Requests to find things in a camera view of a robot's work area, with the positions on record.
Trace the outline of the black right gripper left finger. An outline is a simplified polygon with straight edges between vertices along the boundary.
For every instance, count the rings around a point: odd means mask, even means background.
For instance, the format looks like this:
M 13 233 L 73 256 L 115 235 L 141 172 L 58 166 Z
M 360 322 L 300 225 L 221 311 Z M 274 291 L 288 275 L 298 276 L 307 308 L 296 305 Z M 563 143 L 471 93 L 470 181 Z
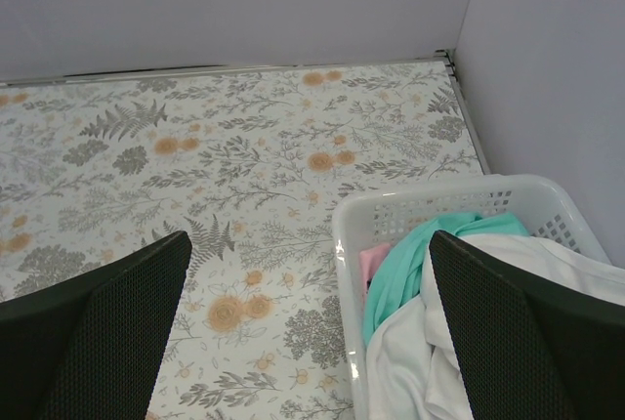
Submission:
M 2 418 L 145 418 L 190 256 L 176 231 L 2 303 Z

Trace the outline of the white plastic laundry basket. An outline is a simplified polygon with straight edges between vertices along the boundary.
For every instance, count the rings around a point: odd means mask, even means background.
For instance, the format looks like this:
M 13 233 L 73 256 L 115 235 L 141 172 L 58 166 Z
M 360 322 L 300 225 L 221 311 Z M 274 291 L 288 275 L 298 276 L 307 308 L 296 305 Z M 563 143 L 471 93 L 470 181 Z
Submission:
M 332 215 L 345 350 L 354 416 L 369 416 L 366 348 L 362 338 L 364 283 L 359 254 L 380 243 L 397 244 L 432 218 L 455 212 L 514 214 L 534 236 L 549 238 L 589 259 L 609 258 L 568 193 L 555 182 L 530 175 L 486 175 L 418 182 L 353 193 Z

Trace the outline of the white t-shirt in basket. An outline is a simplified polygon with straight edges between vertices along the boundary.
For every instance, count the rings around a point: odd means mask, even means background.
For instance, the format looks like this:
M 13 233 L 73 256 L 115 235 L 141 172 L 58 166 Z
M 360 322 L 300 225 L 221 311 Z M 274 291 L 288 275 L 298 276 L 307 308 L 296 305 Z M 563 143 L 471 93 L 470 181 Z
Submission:
M 624 303 L 622 269 L 582 256 L 553 240 L 473 234 L 466 242 L 514 267 L 616 305 Z M 420 291 L 374 331 L 367 347 L 372 419 L 470 419 L 431 259 Z

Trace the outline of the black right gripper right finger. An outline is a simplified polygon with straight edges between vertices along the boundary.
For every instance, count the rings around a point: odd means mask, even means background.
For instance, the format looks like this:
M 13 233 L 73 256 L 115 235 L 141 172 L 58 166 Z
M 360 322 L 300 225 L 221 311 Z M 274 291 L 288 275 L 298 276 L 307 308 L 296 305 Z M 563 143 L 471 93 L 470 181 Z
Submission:
M 576 289 L 446 231 L 437 292 L 476 419 L 621 419 L 624 283 L 601 265 Z

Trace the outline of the mint green shirt in basket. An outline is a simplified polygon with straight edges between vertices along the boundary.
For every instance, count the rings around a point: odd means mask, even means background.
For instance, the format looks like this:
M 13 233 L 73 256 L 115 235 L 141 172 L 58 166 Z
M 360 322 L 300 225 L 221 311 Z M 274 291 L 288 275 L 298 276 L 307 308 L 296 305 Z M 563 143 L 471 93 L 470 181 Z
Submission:
M 529 235 L 512 213 L 490 217 L 476 212 L 450 213 L 416 227 L 390 250 L 371 279 L 363 312 L 365 345 L 382 322 L 420 293 L 424 261 L 436 231 L 457 237 L 483 233 Z

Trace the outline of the pink garment in basket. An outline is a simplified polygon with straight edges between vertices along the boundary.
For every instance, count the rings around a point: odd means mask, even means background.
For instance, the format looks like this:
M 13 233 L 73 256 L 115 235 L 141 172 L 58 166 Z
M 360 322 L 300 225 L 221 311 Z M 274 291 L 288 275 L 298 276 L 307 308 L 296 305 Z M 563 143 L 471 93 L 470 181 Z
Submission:
M 379 270 L 391 249 L 392 245 L 385 242 L 359 252 L 358 263 L 364 294 L 367 294 L 373 276 Z

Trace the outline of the floral patterned table mat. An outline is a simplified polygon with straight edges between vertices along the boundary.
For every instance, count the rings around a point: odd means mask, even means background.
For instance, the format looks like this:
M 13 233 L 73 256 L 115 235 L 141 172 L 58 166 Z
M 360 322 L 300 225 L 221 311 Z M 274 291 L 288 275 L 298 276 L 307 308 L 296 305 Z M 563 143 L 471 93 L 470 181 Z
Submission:
M 482 171 L 441 62 L 5 87 L 1 297 L 193 246 L 151 419 L 350 419 L 331 215 Z

